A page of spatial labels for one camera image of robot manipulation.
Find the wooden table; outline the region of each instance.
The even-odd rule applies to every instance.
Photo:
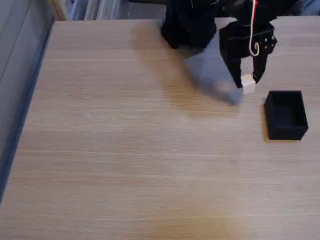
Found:
[[[320,18],[274,22],[267,73],[239,106],[194,89],[159,24],[55,23],[0,239],[320,239]],[[301,142],[266,140],[270,90],[302,90]]]

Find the floor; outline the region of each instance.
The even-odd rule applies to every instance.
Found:
[[[121,0],[118,19],[164,19],[166,6]]]

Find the gray wall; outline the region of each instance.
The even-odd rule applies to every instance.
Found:
[[[52,22],[47,0],[0,1],[0,200]]]

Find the small cube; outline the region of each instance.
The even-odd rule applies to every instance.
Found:
[[[243,75],[241,77],[243,95],[251,94],[255,92],[256,89],[256,81],[250,74]]]

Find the black box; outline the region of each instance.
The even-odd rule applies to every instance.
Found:
[[[264,109],[270,140],[301,140],[309,128],[301,91],[270,91]]]

